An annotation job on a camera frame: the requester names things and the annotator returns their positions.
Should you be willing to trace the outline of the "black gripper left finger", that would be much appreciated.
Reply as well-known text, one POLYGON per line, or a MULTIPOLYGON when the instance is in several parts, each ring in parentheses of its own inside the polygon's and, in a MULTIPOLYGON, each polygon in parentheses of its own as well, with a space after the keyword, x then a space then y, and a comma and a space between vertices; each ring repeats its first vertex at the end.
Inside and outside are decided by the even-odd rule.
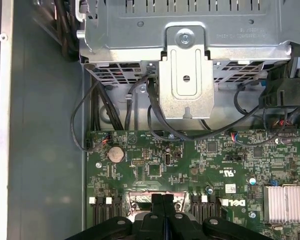
POLYGON ((83 230, 69 240, 163 240, 165 238, 165 198, 163 194, 151 196, 151 211, 138 214, 134 221, 115 216, 83 230))

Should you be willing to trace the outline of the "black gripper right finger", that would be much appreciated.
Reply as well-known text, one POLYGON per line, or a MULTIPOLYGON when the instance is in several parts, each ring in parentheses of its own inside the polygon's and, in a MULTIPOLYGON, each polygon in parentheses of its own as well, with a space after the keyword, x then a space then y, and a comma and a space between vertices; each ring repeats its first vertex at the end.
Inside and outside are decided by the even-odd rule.
POLYGON ((220 217, 206 218, 202 224, 184 213, 177 213, 172 194, 163 195, 164 213, 174 240, 269 240, 270 237, 252 231, 220 217))

